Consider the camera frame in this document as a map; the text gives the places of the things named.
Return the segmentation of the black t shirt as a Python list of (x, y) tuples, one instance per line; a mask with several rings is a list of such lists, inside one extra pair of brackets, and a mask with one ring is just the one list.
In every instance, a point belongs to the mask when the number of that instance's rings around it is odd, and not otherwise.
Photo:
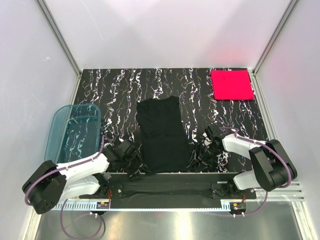
[(141, 156), (150, 173), (186, 172), (191, 150), (181, 120), (180, 99), (149, 98), (138, 102), (136, 111)]

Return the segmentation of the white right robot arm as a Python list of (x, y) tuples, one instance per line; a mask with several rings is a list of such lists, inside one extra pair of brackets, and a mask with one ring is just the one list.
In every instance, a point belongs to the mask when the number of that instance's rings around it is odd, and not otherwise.
[(250, 171), (239, 172), (226, 183), (211, 185), (214, 199), (240, 199), (255, 188), (268, 193), (288, 187), (297, 178), (297, 169), (277, 139), (256, 140), (238, 132), (237, 128), (210, 125), (192, 151), (188, 167), (193, 167), (197, 173), (213, 168), (218, 156), (226, 152), (251, 161)]

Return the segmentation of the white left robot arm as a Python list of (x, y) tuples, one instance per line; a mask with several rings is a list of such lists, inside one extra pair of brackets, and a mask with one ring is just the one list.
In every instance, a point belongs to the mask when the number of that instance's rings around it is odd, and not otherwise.
[(140, 178), (141, 171), (150, 172), (138, 148), (129, 140), (119, 145), (102, 145), (98, 152), (72, 162), (55, 164), (48, 160), (22, 186), (24, 202), (42, 215), (71, 198), (109, 198), (110, 174), (120, 170), (130, 178)]

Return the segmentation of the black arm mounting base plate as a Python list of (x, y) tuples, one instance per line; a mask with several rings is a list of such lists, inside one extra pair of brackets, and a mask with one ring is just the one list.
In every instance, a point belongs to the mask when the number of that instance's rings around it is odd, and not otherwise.
[(102, 190), (81, 195), (81, 199), (105, 199), (108, 193), (113, 199), (140, 196), (196, 196), (214, 200), (256, 199), (253, 187), (237, 190), (232, 184), (234, 173), (158, 173), (129, 177), (125, 173), (111, 173), (106, 180), (101, 174)]

